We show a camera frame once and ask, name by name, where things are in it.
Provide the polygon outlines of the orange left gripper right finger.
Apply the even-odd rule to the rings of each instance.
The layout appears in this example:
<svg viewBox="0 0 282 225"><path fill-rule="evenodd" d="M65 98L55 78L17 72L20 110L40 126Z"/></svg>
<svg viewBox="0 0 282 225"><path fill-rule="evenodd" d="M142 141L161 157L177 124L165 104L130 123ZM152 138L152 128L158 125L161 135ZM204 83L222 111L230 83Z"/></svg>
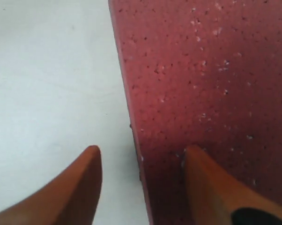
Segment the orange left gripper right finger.
<svg viewBox="0 0 282 225"><path fill-rule="evenodd" d="M197 225L282 225L282 206L254 192L196 145L185 150L186 192Z"/></svg>

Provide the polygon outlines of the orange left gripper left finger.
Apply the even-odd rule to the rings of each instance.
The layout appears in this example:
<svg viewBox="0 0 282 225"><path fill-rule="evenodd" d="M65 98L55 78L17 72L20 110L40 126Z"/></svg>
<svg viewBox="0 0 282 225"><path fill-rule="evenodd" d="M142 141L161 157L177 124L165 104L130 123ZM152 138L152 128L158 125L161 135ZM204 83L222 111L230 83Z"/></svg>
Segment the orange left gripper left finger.
<svg viewBox="0 0 282 225"><path fill-rule="evenodd" d="M93 145L43 188L1 211L0 225L90 225L101 188L101 152Z"/></svg>

